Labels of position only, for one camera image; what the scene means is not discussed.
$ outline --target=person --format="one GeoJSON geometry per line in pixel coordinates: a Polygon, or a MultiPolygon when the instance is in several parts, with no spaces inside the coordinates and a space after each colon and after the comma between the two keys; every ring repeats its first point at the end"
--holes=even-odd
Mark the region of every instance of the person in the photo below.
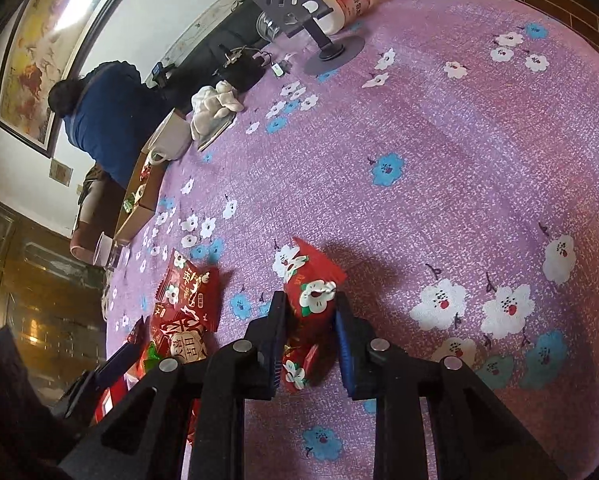
{"type": "Polygon", "coordinates": [[[83,78],[55,83],[49,107],[64,120],[68,141],[126,188],[140,152],[172,110],[161,89],[142,84],[126,61],[102,63],[83,78]]]}

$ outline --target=picture frame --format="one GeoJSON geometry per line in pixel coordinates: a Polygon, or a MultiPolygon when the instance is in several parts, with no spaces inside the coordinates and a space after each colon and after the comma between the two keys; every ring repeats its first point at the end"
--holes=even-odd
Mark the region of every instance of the picture frame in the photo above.
{"type": "Polygon", "coordinates": [[[61,119],[48,94],[76,76],[119,0],[25,0],[0,68],[0,127],[52,158],[61,119]]]}

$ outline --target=floral tablecloth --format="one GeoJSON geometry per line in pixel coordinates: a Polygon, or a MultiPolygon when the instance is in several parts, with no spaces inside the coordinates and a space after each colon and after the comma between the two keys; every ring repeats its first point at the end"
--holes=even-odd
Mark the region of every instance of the floral tablecloth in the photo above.
{"type": "MultiPolygon", "coordinates": [[[[240,338],[297,235],[347,272],[378,334],[461,356],[583,478],[599,462],[599,55],[512,0],[383,0],[351,30],[355,60],[315,78],[315,47],[289,52],[290,75],[267,73],[230,129],[168,168],[113,277],[109,355],[173,248],[219,266],[217,340],[240,338]]],[[[338,370],[292,380],[247,402],[246,478],[371,478],[373,402],[338,370]]]]}

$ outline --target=wooden door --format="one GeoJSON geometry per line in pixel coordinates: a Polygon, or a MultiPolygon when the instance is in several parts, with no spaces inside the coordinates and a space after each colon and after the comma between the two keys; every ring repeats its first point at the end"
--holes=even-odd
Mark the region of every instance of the wooden door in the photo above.
{"type": "Polygon", "coordinates": [[[0,327],[8,324],[43,402],[105,360],[103,273],[68,238],[0,203],[0,327]]]}

